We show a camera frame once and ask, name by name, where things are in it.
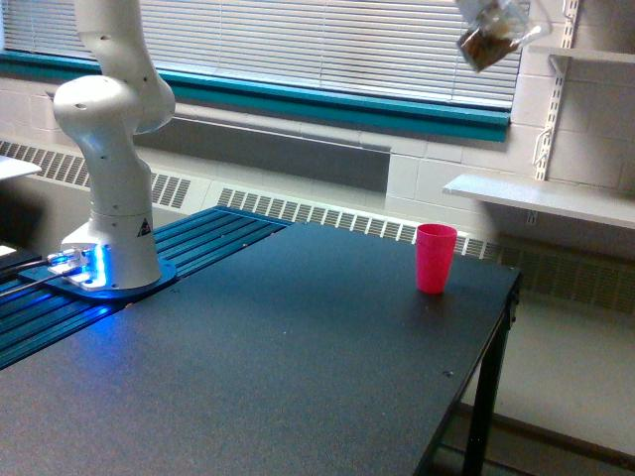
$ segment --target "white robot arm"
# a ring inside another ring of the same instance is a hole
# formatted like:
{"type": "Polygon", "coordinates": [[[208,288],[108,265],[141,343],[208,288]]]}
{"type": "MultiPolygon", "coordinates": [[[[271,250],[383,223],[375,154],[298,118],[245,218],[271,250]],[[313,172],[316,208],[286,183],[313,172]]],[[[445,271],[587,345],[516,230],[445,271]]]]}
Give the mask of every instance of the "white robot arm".
{"type": "MultiPolygon", "coordinates": [[[[75,16],[104,75],[67,82],[54,100],[56,118],[90,173],[89,220],[63,239],[64,249],[84,251],[86,271],[69,279],[87,291],[140,288],[161,273],[150,169],[132,136],[168,123],[175,97],[148,55],[139,0],[75,0],[75,16]]],[[[52,271],[61,273],[64,265],[52,271]]]]}

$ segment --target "table leg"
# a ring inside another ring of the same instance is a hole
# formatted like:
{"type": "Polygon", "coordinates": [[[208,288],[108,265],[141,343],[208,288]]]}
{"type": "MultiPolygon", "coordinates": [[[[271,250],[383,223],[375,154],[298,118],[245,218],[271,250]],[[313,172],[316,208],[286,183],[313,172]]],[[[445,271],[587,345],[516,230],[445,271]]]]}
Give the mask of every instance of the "table leg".
{"type": "Polygon", "coordinates": [[[505,310],[506,318],[498,326],[480,365],[478,387],[469,428],[469,439],[463,461],[463,476],[480,475],[485,460],[487,436],[494,415],[494,403],[498,391],[498,381],[503,367],[503,355],[507,343],[507,333],[511,322],[511,309],[505,310]]]}

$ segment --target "window blinds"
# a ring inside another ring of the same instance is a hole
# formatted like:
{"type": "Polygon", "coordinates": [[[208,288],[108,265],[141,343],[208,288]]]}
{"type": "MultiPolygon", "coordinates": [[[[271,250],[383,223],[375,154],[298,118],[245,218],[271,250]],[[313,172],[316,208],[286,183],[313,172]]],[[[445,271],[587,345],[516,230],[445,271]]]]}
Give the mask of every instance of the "window blinds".
{"type": "MultiPolygon", "coordinates": [[[[476,74],[453,0],[141,0],[158,67],[280,84],[511,107],[520,54],[476,74]]],[[[71,0],[3,0],[5,47],[90,58],[71,0]]]]}

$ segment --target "red cup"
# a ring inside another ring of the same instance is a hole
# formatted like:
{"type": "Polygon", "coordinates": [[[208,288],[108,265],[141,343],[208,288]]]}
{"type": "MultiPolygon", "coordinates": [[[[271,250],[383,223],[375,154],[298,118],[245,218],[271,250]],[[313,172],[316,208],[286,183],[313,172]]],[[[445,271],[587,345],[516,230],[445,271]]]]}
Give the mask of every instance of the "red cup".
{"type": "Polygon", "coordinates": [[[452,264],[456,230],[428,223],[417,227],[417,288],[428,294],[444,291],[452,264]]]}

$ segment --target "window sill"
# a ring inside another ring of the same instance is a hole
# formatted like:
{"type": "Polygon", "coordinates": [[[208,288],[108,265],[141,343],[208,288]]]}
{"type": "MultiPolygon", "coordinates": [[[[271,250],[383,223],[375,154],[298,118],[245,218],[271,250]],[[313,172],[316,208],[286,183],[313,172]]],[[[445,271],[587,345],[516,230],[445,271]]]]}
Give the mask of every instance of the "window sill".
{"type": "MultiPolygon", "coordinates": [[[[0,73],[70,80],[99,73],[88,59],[0,53],[0,73]]],[[[260,109],[264,112],[399,132],[504,142],[509,112],[384,99],[279,84],[159,69],[178,100],[260,109]]]]}

